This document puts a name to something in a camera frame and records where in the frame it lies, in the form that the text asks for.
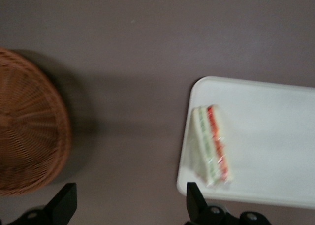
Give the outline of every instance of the white plastic tray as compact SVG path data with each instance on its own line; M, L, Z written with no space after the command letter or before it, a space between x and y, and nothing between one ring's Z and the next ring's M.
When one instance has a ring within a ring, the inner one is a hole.
M234 180L207 188L189 167L190 113L217 104ZM315 208L315 88L205 77L190 96L177 188L205 198Z

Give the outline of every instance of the gray table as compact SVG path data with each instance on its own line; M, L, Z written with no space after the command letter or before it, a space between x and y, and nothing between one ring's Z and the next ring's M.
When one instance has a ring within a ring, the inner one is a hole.
M314 0L0 0L0 45L50 73L73 149L48 186L0 197L4 223L77 182L69 224L188 220L176 177L189 91L208 75L315 87ZM222 202L312 224L314 210Z

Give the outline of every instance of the wicker basket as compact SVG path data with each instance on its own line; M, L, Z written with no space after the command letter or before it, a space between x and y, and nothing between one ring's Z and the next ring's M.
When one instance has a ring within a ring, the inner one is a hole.
M35 65L0 48L0 195L47 185L70 145L69 117L57 90Z

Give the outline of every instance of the black clamp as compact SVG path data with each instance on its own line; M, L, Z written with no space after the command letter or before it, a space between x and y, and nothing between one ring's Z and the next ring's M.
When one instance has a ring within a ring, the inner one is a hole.
M271 225L257 212L247 211L236 218L219 206L208 206L195 182L187 183L186 205L191 221L185 225Z
M43 209L28 211L7 225L67 225L76 209L76 184L67 183Z

